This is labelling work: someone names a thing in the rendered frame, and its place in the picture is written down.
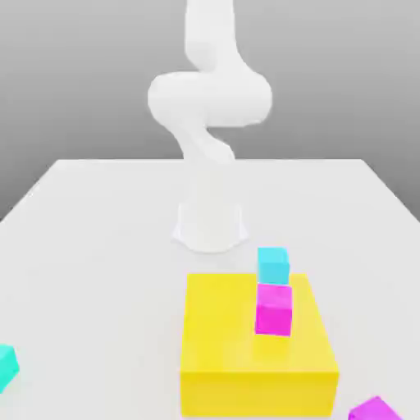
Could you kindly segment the small cyan cube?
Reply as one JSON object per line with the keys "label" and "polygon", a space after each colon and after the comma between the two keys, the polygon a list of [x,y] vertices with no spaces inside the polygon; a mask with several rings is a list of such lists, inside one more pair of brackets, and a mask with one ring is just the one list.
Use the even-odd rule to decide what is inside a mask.
{"label": "small cyan cube", "polygon": [[286,248],[258,248],[258,282],[271,285],[288,285],[290,261]]}

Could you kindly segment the small magenta cube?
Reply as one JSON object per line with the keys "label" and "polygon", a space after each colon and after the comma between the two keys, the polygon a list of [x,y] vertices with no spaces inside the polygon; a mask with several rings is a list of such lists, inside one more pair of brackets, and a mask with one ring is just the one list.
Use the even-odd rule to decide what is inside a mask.
{"label": "small magenta cube", "polygon": [[254,330],[259,335],[290,336],[293,293],[289,285],[258,283]]}

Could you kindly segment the small turquoise cube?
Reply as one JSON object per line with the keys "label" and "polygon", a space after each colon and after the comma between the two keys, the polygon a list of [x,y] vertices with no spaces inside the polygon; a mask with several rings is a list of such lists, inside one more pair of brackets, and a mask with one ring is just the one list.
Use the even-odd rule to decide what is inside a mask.
{"label": "small turquoise cube", "polygon": [[0,394],[20,371],[16,352],[10,345],[0,344]]}

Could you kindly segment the small purple cube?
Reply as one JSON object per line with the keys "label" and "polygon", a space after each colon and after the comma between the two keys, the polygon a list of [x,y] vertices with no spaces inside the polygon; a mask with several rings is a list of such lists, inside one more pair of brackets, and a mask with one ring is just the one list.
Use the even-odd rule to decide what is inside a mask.
{"label": "small purple cube", "polygon": [[364,401],[349,411],[348,420],[403,420],[381,397]]}

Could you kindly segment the large yellow box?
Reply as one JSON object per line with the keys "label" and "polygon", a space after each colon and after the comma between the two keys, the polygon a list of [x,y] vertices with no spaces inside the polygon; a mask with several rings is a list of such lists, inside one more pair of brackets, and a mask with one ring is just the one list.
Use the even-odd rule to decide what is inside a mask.
{"label": "large yellow box", "polygon": [[190,274],[180,356],[185,417],[331,416],[339,368],[308,278],[294,274],[289,337],[254,332],[253,273]]}

